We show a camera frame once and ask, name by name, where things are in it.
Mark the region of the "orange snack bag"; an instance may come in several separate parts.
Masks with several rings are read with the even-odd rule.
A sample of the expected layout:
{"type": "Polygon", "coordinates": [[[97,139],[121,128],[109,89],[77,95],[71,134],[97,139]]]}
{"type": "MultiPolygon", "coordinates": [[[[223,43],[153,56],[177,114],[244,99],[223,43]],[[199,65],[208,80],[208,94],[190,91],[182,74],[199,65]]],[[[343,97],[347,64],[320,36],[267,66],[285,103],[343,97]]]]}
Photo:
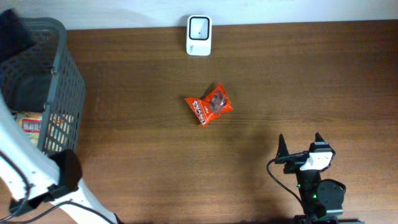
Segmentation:
{"type": "Polygon", "coordinates": [[[221,83],[204,99],[189,97],[185,98],[185,102],[203,128],[222,114],[233,110],[229,96],[221,83]]]}

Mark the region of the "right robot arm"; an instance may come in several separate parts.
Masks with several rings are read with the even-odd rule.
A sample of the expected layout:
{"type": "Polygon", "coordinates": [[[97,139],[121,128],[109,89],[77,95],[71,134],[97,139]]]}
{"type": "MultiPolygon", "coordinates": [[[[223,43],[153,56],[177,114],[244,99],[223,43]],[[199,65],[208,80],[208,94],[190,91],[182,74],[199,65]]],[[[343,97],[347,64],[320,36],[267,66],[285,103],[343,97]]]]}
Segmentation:
{"type": "Polygon", "coordinates": [[[282,188],[292,194],[303,209],[302,215],[294,216],[294,223],[361,223],[360,220],[340,220],[343,214],[343,202],[346,193],[345,184],[333,179],[322,179],[321,173],[331,166],[336,152],[319,133],[307,151],[291,154],[287,149],[283,135],[279,136],[279,144],[275,159],[267,166],[283,164],[284,174],[294,174],[297,179],[299,194],[295,194],[267,169],[271,178],[282,188]]]}

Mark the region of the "pale yellow snack bag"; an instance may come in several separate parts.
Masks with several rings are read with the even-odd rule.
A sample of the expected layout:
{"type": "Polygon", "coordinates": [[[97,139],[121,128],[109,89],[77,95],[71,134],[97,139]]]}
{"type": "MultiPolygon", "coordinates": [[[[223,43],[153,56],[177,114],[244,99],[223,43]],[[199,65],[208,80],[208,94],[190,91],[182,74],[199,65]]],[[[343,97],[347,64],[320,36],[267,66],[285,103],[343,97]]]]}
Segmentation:
{"type": "MultiPolygon", "coordinates": [[[[13,111],[12,115],[18,126],[28,136],[31,142],[38,145],[43,113],[13,111]]],[[[67,134],[70,134],[74,121],[75,118],[68,114],[51,114],[47,130],[50,139],[45,140],[44,147],[51,151],[61,151],[65,149],[68,144],[67,134]]]]}

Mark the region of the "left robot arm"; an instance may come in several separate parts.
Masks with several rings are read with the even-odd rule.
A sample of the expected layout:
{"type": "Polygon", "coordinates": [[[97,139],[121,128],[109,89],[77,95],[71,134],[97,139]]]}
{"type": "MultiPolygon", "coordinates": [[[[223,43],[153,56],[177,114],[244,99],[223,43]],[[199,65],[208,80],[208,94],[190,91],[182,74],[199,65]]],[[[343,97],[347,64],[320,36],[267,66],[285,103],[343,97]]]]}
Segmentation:
{"type": "Polygon", "coordinates": [[[1,13],[1,178],[8,216],[50,203],[77,223],[118,223],[90,192],[76,154],[85,82],[56,19],[1,13]]]}

